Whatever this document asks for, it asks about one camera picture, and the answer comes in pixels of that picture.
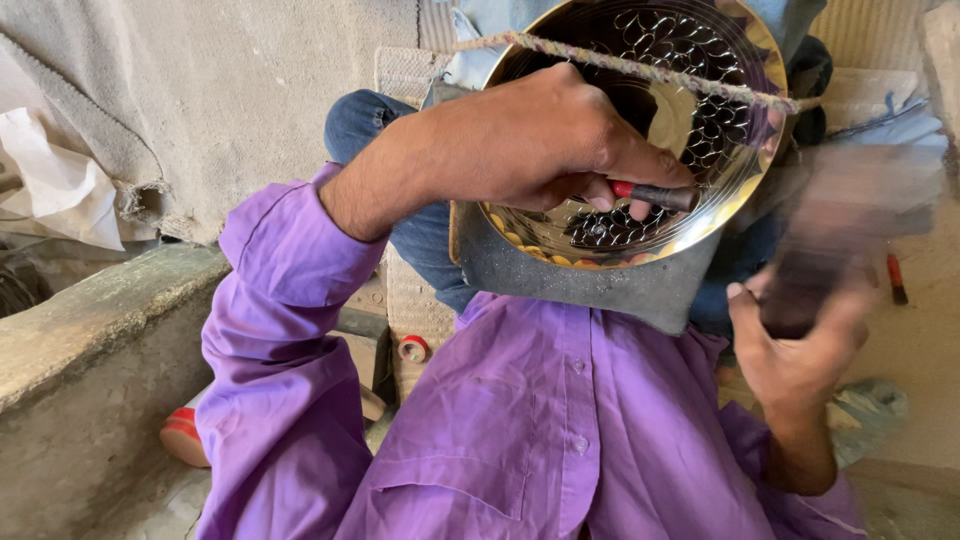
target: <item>wooden handle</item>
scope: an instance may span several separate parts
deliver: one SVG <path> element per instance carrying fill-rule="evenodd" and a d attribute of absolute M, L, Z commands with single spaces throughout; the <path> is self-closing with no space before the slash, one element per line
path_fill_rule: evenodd
<path fill-rule="evenodd" d="M 690 213 L 700 203 L 699 187 L 656 187 L 613 180 L 610 182 L 617 197 L 643 201 L 658 207 Z"/>

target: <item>shirt pocket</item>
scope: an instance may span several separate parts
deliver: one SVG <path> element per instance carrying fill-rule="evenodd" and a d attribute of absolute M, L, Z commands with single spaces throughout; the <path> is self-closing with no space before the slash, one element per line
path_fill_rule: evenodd
<path fill-rule="evenodd" d="M 371 488 L 438 485 L 519 520 L 534 395 L 500 380 L 418 388 L 374 460 Z"/>

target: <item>shirt cuff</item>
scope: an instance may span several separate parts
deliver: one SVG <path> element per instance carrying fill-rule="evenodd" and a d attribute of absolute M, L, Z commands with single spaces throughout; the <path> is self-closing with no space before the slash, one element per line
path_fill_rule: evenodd
<path fill-rule="evenodd" d="M 270 184 L 227 215 L 220 247 L 242 282 L 288 306 L 325 307 L 367 281 L 388 238 L 361 242 L 330 220 L 317 190 L 342 169 L 329 162 L 309 183 Z"/>

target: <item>shirt button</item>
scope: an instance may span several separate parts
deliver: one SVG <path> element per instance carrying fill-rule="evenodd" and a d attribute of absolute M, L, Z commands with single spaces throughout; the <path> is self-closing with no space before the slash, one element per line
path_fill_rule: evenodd
<path fill-rule="evenodd" d="M 580 455 L 583 455 L 587 451 L 587 448 L 590 447 L 590 443 L 584 437 L 577 437 L 577 444 L 573 446 Z"/>

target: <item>shirt sleeve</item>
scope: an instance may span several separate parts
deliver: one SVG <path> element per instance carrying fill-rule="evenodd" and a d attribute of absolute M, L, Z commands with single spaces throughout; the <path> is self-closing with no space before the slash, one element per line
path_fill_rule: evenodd
<path fill-rule="evenodd" d="M 784 493 L 761 479 L 771 437 L 766 425 L 737 402 L 720 410 L 720 424 L 737 463 L 756 485 L 756 497 L 778 540 L 867 538 L 852 488 L 842 473 L 820 497 Z"/>
<path fill-rule="evenodd" d="M 197 538 L 330 537 L 372 460 L 347 344 L 325 335 L 387 240 L 354 240 L 326 215 L 317 188 L 340 169 L 228 215 L 234 270 L 203 330 L 216 379 L 196 415 L 213 466 Z"/>

